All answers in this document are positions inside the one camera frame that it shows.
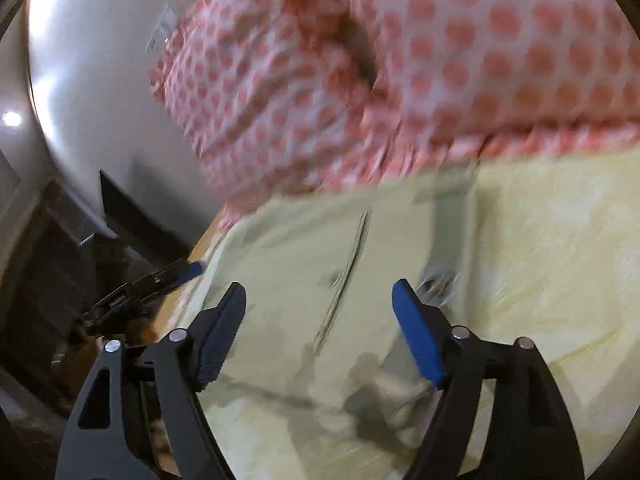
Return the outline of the pink polka dot pillow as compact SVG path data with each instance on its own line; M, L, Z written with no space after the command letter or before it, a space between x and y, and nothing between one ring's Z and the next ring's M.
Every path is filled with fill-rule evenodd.
M271 197L416 172L424 149L337 41L344 0L195 0L152 92L181 128L231 226Z
M562 155L639 140L639 39L615 0L292 0L314 32L366 37L356 130L402 152Z

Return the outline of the beige khaki pants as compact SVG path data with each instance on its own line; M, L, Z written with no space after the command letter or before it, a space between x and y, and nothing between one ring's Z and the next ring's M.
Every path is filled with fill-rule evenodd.
M240 396L340 438L417 446L434 410L392 309L406 280L448 321L466 320L476 173L427 171L343 193L270 200L224 237L196 293L211 309L240 283L246 313L218 403Z

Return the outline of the cream yellow bed cover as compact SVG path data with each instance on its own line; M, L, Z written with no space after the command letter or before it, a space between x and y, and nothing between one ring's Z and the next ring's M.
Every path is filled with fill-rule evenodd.
M466 320L484 339L530 338L575 427L586 474L601 465L639 406L639 155L481 162ZM206 234L205 274L168 298L157 333L186 326L231 231ZM398 479L418 447L370 434L340 438L309 417L232 396L201 402L240 479Z

